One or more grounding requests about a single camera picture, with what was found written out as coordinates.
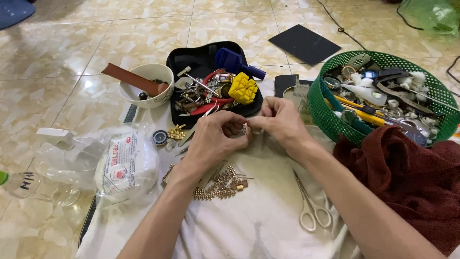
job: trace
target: scissors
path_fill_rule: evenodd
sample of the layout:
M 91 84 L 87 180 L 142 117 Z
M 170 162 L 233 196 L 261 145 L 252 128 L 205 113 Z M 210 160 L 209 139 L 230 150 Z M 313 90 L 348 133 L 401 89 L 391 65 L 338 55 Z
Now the scissors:
M 302 198 L 304 199 L 304 209 L 300 213 L 300 225 L 302 225 L 302 227 L 305 230 L 307 230 L 308 232 L 315 232 L 315 230 L 316 230 L 316 221 L 318 221 L 319 225 L 322 226 L 323 228 L 328 228 L 332 223 L 331 214 L 325 208 L 323 208 L 321 206 L 318 206 L 316 203 L 314 203 L 310 199 L 310 197 L 308 196 L 307 192 L 305 191 L 304 185 L 300 181 L 299 176 L 297 175 L 297 173 L 294 170 L 293 170 L 293 172 L 294 172 L 294 175 L 295 175 L 295 179 L 297 180 L 297 184 L 299 185 L 299 189 L 300 189 L 300 192 L 302 194 Z M 311 213 L 310 206 L 313 208 L 313 211 L 315 212 L 314 214 Z M 326 213 L 327 218 L 328 218 L 328 222 L 326 224 L 321 222 L 321 220 L 319 219 L 318 211 L 323 211 L 324 213 Z M 313 227 L 312 228 L 309 228 L 309 227 L 307 227 L 305 225 L 305 223 L 304 223 L 304 216 L 305 215 L 308 215 L 311 218 L 311 221 L 313 222 Z
M 217 105 L 217 109 L 216 109 L 216 111 L 217 111 L 217 110 L 219 109 L 220 103 L 217 104 L 217 102 L 216 102 L 216 103 L 214 104 L 214 106 L 213 106 L 211 109 L 209 109 L 205 114 L 203 114 L 202 117 L 208 116 L 208 115 L 211 113 L 211 111 L 214 110 L 214 108 L 216 107 L 216 105 Z M 185 137 L 179 142 L 179 144 L 177 144 L 178 147 L 183 146 L 183 145 L 187 142 L 187 140 L 189 140 L 189 139 L 192 137 L 193 133 L 195 133 L 195 127 L 196 127 L 196 124 L 195 124 L 195 125 L 192 127 L 192 129 L 187 133 L 187 135 L 185 135 Z

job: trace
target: maroon cloth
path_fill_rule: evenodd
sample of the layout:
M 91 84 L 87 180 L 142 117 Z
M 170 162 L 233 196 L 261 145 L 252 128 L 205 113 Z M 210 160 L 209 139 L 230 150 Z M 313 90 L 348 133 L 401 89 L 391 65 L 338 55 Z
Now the maroon cloth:
M 361 149 L 341 138 L 333 155 L 445 256 L 460 244 L 459 144 L 424 148 L 388 125 L 373 130 Z

